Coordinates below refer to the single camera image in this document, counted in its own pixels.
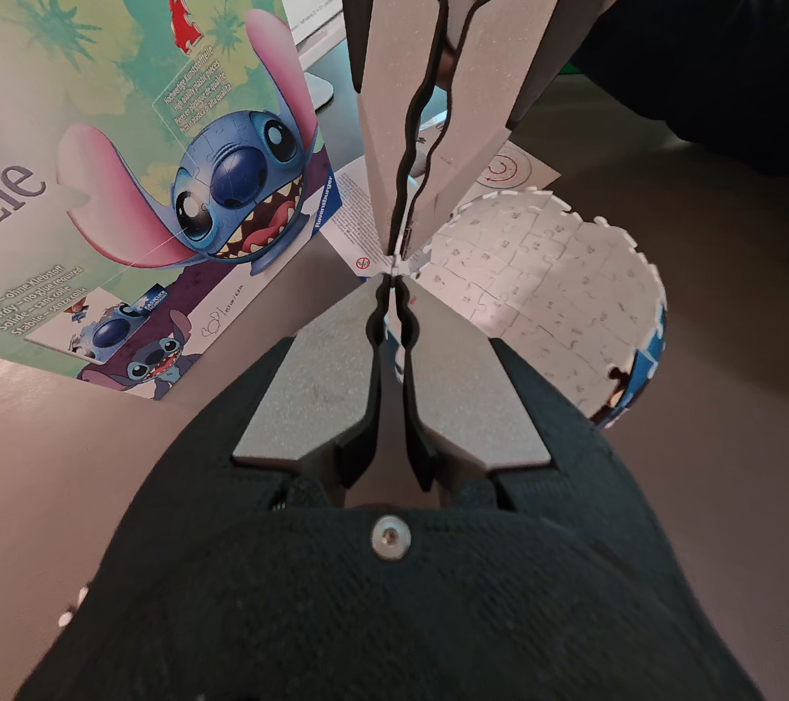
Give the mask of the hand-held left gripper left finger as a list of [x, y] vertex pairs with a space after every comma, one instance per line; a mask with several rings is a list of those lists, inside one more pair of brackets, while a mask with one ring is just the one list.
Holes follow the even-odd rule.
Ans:
[[233, 459], [314, 479], [342, 506], [376, 451], [382, 340], [379, 274], [297, 333]]

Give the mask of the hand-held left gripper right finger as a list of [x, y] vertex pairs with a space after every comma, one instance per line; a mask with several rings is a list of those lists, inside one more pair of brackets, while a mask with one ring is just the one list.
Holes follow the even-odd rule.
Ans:
[[399, 277], [406, 447], [421, 489], [449, 491], [508, 470], [547, 467], [548, 449], [487, 335]]

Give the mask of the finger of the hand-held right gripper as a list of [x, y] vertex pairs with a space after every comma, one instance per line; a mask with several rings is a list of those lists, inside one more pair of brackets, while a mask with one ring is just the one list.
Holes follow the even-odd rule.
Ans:
[[448, 116], [410, 206], [401, 258], [429, 241], [508, 139], [508, 122], [558, 0], [477, 0], [451, 77]]
[[436, 84], [448, 0], [373, 0], [358, 96], [369, 194], [383, 252], [394, 254], [420, 114]]

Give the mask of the partly built puzzle ball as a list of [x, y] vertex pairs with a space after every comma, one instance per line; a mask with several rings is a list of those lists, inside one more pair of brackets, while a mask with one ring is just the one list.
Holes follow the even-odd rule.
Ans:
[[551, 192], [488, 193], [457, 208], [411, 278], [503, 340], [598, 427], [633, 407], [665, 346], [657, 269], [619, 227]]

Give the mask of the white puzzle piece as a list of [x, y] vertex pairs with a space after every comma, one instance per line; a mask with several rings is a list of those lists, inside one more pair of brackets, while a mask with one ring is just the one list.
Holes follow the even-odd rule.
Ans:
[[410, 262], [410, 220], [404, 216], [401, 222], [398, 237], [394, 245], [394, 253], [391, 257], [390, 274], [394, 277], [397, 275], [408, 276], [411, 275], [411, 262]]

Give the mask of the puzzle pieces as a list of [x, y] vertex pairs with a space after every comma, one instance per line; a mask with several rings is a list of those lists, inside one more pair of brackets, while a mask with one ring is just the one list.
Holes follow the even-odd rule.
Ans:
[[89, 586], [87, 585], [79, 589], [76, 600], [73, 603], [68, 604], [65, 608], [65, 611], [58, 618], [58, 628], [63, 629], [73, 620], [76, 611], [81, 607], [82, 603], [87, 597], [88, 591]]

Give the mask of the person's right forearm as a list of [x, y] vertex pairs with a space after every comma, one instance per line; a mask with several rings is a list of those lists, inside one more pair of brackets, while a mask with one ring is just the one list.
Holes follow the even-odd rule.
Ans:
[[787, 176], [788, 0], [615, 0], [570, 60], [636, 114]]

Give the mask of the colourful cardboard puzzle box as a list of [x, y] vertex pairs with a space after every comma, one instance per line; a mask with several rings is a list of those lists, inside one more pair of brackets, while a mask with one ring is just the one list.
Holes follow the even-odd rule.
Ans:
[[162, 400], [341, 205], [281, 0], [1, 0], [2, 358]]

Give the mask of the white paper leaflet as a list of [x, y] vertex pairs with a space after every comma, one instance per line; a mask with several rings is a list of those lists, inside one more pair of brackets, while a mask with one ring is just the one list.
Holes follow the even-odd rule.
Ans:
[[[460, 200], [460, 204], [499, 190], [525, 190], [528, 187], [544, 190], [558, 178], [557, 171], [514, 142], [506, 141]], [[390, 260], [381, 251], [364, 157], [343, 167], [335, 174], [335, 181], [339, 188], [341, 207], [323, 224], [323, 235], [361, 281], [381, 272], [388, 273]]]

